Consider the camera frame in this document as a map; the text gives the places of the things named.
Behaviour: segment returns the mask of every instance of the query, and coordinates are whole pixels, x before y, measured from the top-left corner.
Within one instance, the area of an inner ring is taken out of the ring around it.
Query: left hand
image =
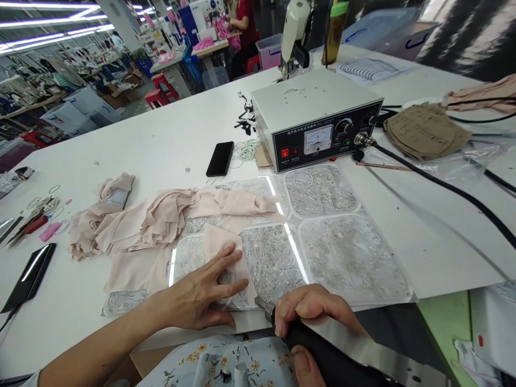
[[[206,265],[149,297],[141,304],[142,316],[148,317],[156,330],[170,326],[186,329],[235,326],[235,320],[229,312],[211,310],[208,306],[214,301],[234,296],[247,287],[247,279],[227,285],[217,283],[220,273],[241,258],[242,252],[235,251],[235,244],[232,243],[219,251]]]

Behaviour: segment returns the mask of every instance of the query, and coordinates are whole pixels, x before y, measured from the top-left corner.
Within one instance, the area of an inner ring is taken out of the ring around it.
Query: smartphone
[[[231,155],[233,154],[234,142],[220,142],[215,146],[210,165],[206,171],[206,176],[226,176],[230,167]]]
[[[32,253],[31,258],[25,266],[18,283],[15,285],[11,295],[0,313],[9,312],[14,307],[24,304],[34,298],[38,291],[43,275],[47,270],[48,263],[54,254],[55,243],[50,243],[44,248]]]

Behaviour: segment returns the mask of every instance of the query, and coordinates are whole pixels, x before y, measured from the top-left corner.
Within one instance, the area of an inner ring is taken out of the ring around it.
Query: right hand
[[[278,300],[274,321],[276,335],[285,338],[289,330],[289,322],[299,317],[311,319],[321,314],[326,314],[370,338],[349,304],[342,297],[329,293],[319,284],[300,286]],[[292,353],[299,387],[326,387],[319,367],[310,352],[305,347],[295,346],[292,348]]]

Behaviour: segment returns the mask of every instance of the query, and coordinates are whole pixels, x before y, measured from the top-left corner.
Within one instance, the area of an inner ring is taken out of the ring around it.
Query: cable connector
[[[355,145],[371,146],[376,144],[376,140],[373,137],[368,136],[366,132],[360,132],[355,136],[353,143]]]

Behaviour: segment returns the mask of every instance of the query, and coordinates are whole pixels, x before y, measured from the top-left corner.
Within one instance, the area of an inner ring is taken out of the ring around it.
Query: workbench
[[[192,93],[188,89],[187,83],[185,82],[181,72],[179,71],[179,63],[183,60],[183,53],[181,51],[175,51],[176,56],[174,59],[169,60],[165,63],[155,63],[150,68],[152,74],[163,72],[167,78],[173,78],[174,83],[177,86],[177,92],[181,98],[190,97]]]
[[[364,50],[342,46],[338,60],[366,54]],[[321,66],[321,54],[318,55],[319,58],[314,58],[316,67]],[[139,203],[161,189],[204,186],[206,168],[216,143],[249,139],[244,131],[234,128],[243,113],[238,93],[249,98],[253,90],[266,87],[279,77],[278,69],[269,69],[32,153],[19,166],[33,167],[36,172],[2,199],[0,219],[17,216],[22,210],[27,215],[29,202],[34,197],[49,196],[49,189],[57,184],[61,187],[53,195],[63,202],[73,201],[64,206],[62,215],[55,221],[67,219],[96,201],[92,191],[100,182],[122,172],[136,176],[128,205]],[[416,65],[412,71],[377,84],[371,90],[385,97],[385,105],[398,105],[479,83]],[[456,114],[466,119],[501,116],[491,110]],[[515,124],[513,118],[495,127],[512,128]],[[375,131],[375,137],[382,135],[382,131]],[[516,184],[515,164],[516,150],[513,150],[489,168]],[[345,174],[366,206],[419,299],[502,282],[504,277],[483,255],[506,276],[516,278],[516,254],[512,247],[483,214],[461,197],[414,173],[356,166],[350,156],[338,158],[334,165]],[[239,168],[229,169],[217,184],[270,173],[268,169],[258,169],[253,162],[245,162]],[[516,206],[512,196],[486,177],[472,184],[468,191],[516,233]],[[30,254],[44,245],[38,234],[32,234],[15,249],[3,248],[0,304],[7,300]],[[37,296],[20,308],[7,332],[0,336],[2,378],[35,372],[111,321],[101,317],[110,259],[99,256],[72,261],[67,233],[52,237],[50,242],[58,245]],[[236,328],[216,327],[201,332],[168,328],[146,340],[137,350],[268,327],[262,311],[233,314]],[[0,323],[4,319],[5,315],[0,316]]]

